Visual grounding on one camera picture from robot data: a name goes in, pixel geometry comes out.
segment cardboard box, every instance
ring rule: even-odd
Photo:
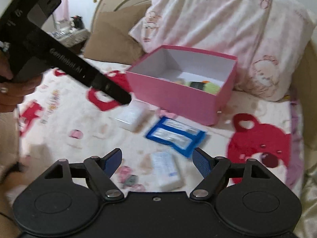
[[[188,47],[161,46],[131,66],[126,76],[137,99],[203,125],[213,125],[231,96],[236,71],[235,56]],[[221,89],[213,95],[174,83],[177,78],[187,82],[210,81]]]

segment human hand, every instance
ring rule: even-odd
[[[0,76],[8,80],[13,78],[9,62],[0,51]],[[24,100],[24,96],[32,94],[42,82],[42,75],[25,83],[0,83],[0,113],[12,112]]]

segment blue medicine packet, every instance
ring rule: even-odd
[[[171,146],[183,156],[190,158],[194,148],[206,137],[206,132],[164,116],[145,137]]]

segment circular pad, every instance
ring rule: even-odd
[[[254,212],[268,213],[276,210],[280,201],[275,195],[264,191],[249,192],[243,197],[243,204]]]
[[[97,214],[97,196],[86,187],[58,179],[31,184],[15,201],[13,213],[25,231],[37,236],[72,233]]]
[[[43,194],[35,201],[35,207],[40,212],[46,214],[56,214],[62,212],[68,209],[71,204],[72,198],[61,192]]]
[[[222,190],[215,208],[234,230],[256,237],[293,230],[302,212],[298,198],[282,183],[256,178]]]

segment blanket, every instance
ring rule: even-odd
[[[129,91],[125,69],[129,66],[97,62],[91,64]],[[158,110],[136,132],[118,127],[115,117],[122,107],[100,91],[88,90],[63,72],[45,74],[42,85],[20,106],[20,135],[23,155],[31,157],[29,178],[35,179],[56,160],[83,162],[103,157],[115,148],[123,152],[121,167],[112,181],[128,191],[159,191],[152,173],[150,154],[169,151],[180,167],[188,194],[202,180],[193,162],[168,146],[145,138],[159,120]],[[217,125],[206,127],[181,116],[176,120],[207,132],[200,148],[210,156],[224,156],[233,162],[255,158],[262,162],[297,195],[303,174],[302,116],[297,101],[268,102],[245,92],[234,91]],[[85,180],[74,180],[85,185]]]

